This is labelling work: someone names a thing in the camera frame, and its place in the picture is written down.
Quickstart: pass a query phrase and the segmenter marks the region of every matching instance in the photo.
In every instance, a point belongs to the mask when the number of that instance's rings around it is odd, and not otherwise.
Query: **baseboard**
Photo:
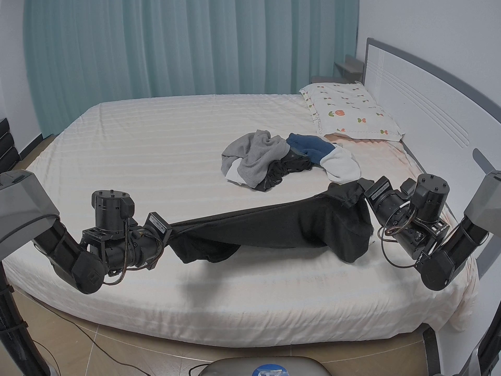
[[[428,364],[428,376],[440,374],[440,356],[438,354],[438,343],[435,331],[428,327],[423,331],[424,349],[426,351],[426,362]]]
[[[39,136],[37,136],[33,141],[31,141],[29,143],[29,145],[27,147],[25,147],[22,152],[19,154],[19,156],[21,156],[21,160],[24,160],[26,159],[26,156],[28,156],[28,154],[33,150],[35,149],[39,144],[40,142],[42,142],[44,140],[44,137],[42,137],[42,135],[40,134]]]

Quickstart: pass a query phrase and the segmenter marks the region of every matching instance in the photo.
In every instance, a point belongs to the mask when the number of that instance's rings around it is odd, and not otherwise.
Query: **floor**
[[[16,168],[26,168],[48,146],[47,138]],[[238,356],[300,355],[313,358],[333,376],[427,376],[426,352],[421,331],[400,334],[386,340],[367,342],[332,342],[306,345],[287,345],[272,348],[217,348],[175,342],[171,340],[130,333],[77,319],[65,313],[61,316],[76,322],[83,335],[73,324],[44,308],[27,293],[16,289],[16,303],[34,340],[43,344],[54,355],[61,376],[136,376],[136,369],[113,362],[98,346],[121,362],[137,366],[155,376],[187,376],[188,370],[202,363],[210,363]],[[40,353],[55,365],[50,354],[42,347]],[[0,345],[1,375],[21,376],[3,346]],[[198,375],[198,368],[193,375]]]

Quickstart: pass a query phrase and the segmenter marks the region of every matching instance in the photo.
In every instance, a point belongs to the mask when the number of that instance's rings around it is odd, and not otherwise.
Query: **bed sheet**
[[[152,211],[178,222],[326,190],[329,180],[321,168],[289,174],[268,192],[226,181],[221,152],[256,129],[283,137],[315,134],[300,95],[102,103],[61,133],[28,170],[77,240],[94,225],[91,193],[98,189],[127,191],[141,224]],[[367,179],[386,175],[396,187],[420,172],[400,143],[347,140],[343,145]],[[398,244],[387,244],[386,250],[393,261],[410,262]],[[421,323],[437,330],[448,320],[463,329],[478,285],[470,259],[443,291],[428,290],[414,269],[390,266],[378,243],[353,264],[327,248],[242,247],[221,263],[185,265],[167,248],[153,271],[127,273],[121,284],[92,295],[60,280],[31,243],[4,265],[15,285],[75,316],[143,334],[234,347],[387,338]]]

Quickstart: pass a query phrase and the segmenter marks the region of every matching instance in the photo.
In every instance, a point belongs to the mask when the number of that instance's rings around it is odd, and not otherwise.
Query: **pillow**
[[[300,90],[321,136],[399,141],[403,132],[361,83],[310,84]]]

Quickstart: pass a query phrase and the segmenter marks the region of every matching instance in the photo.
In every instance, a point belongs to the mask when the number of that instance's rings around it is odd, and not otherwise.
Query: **teal curtain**
[[[100,102],[297,93],[355,54],[358,0],[25,0],[44,136]]]

